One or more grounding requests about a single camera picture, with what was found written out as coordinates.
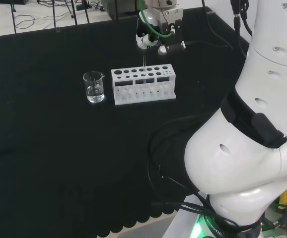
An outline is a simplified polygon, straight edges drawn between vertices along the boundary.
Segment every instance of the test tube rack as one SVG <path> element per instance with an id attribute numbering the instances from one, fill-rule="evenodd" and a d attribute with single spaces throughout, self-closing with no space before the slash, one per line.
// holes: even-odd
<path id="1" fill-rule="evenodd" d="M 112 69 L 115 105 L 175 99 L 172 65 Z"/>

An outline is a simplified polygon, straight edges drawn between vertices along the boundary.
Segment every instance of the black tablecloth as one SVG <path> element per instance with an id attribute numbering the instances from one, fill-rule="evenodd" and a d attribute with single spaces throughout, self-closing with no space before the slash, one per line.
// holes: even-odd
<path id="1" fill-rule="evenodd" d="M 234 45 L 230 27 L 210 19 Z M 151 207 L 148 138 L 170 119 L 217 109 L 244 60 L 237 49 L 205 44 L 163 58 L 151 50 L 147 65 L 173 65 L 177 99 L 116 107 L 110 70 L 142 64 L 136 24 L 134 17 L 0 37 L 0 237 L 105 237 L 173 212 Z M 200 9 L 185 10 L 183 33 L 185 41 L 223 44 Z M 106 75 L 98 105 L 85 96 L 90 70 Z"/>

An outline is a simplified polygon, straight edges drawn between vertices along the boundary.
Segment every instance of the robotic arm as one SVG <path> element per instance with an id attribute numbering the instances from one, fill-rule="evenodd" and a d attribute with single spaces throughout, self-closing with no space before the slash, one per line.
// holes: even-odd
<path id="1" fill-rule="evenodd" d="M 136 34 L 138 47 L 145 50 L 158 45 L 160 55 L 184 50 L 183 8 L 177 5 L 177 0 L 145 0 L 145 3 L 148 8 L 143 10 L 140 0 Z"/>
<path id="2" fill-rule="evenodd" d="M 263 237 L 260 218 L 287 190 L 287 1 L 258 0 L 242 74 L 187 143 L 185 166 L 217 214 L 250 227 L 237 237 Z M 198 223 L 199 238 L 223 237 L 213 219 Z"/>

